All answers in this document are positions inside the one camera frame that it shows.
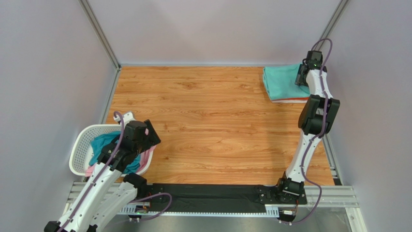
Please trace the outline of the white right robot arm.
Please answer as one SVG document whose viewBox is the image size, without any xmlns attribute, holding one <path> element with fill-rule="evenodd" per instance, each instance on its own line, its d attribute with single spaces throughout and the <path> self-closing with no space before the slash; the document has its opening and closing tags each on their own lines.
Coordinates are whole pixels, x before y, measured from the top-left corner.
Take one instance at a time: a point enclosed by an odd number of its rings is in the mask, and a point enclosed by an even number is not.
<svg viewBox="0 0 412 232">
<path fill-rule="evenodd" d="M 299 67 L 295 83 L 307 86 L 310 95 L 299 116 L 301 132 L 293 160 L 278 180 L 275 196 L 282 203 L 295 203 L 303 195 L 311 158 L 330 132 L 340 107 L 340 101 L 329 90 L 325 63 L 320 51 L 310 50 Z"/>
</svg>

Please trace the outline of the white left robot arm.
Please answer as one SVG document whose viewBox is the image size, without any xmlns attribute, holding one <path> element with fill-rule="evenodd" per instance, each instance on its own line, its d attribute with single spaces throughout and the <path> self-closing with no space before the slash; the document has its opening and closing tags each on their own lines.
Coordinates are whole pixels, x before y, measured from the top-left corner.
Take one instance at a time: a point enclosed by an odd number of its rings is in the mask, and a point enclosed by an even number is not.
<svg viewBox="0 0 412 232">
<path fill-rule="evenodd" d="M 147 195 L 147 180 L 142 174 L 148 170 L 154 149 L 160 142 L 150 120 L 127 121 L 119 150 L 115 151 L 116 140 L 102 149 L 91 177 L 72 206 L 59 220 L 48 222 L 44 231 L 101 232 L 121 208 Z M 125 175 L 117 190 L 105 200 L 112 184 L 136 158 L 140 158 L 139 168 Z"/>
</svg>

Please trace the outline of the light teal t-shirt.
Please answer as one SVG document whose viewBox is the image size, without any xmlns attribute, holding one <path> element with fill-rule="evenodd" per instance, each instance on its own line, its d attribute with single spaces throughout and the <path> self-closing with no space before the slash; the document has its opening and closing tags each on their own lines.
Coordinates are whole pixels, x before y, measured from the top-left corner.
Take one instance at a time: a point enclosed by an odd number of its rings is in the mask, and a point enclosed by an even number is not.
<svg viewBox="0 0 412 232">
<path fill-rule="evenodd" d="M 299 64 L 263 68 L 263 84 L 270 101 L 309 97 L 307 86 L 295 84 L 298 68 Z"/>
</svg>

